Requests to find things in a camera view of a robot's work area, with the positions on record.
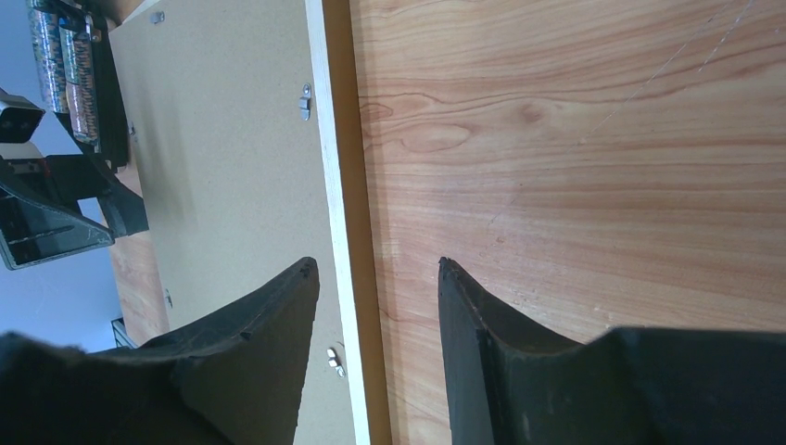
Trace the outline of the brown cardboard backing board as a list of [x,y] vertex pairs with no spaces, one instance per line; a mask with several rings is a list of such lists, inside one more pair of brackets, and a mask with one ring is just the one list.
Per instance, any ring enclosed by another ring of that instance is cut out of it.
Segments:
[[294,442],[355,443],[305,4],[159,1],[110,40],[171,329],[314,258]]

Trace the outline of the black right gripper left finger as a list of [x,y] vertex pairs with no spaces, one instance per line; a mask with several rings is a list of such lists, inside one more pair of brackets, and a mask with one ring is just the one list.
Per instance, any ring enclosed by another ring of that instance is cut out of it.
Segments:
[[194,322],[89,353],[1,337],[5,444],[290,444],[320,279],[304,257]]

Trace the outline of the light wooden picture frame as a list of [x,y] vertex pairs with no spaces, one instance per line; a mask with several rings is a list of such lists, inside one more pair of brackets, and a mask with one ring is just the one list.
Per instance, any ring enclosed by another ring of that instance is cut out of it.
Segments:
[[308,1],[305,11],[355,441],[390,444],[350,3]]

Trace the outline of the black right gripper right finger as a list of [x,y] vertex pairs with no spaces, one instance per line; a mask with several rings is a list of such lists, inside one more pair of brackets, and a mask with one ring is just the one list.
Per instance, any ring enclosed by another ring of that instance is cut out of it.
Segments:
[[781,444],[782,333],[618,326],[581,344],[442,258],[455,444]]

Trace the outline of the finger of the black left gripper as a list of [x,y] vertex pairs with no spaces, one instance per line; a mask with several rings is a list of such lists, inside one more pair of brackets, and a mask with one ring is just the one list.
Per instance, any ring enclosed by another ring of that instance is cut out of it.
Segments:
[[144,200],[120,182],[96,154],[51,155],[45,158],[55,196],[62,204],[96,198],[113,237],[149,230]]
[[107,227],[49,203],[18,180],[1,181],[1,256],[9,270],[113,244]]

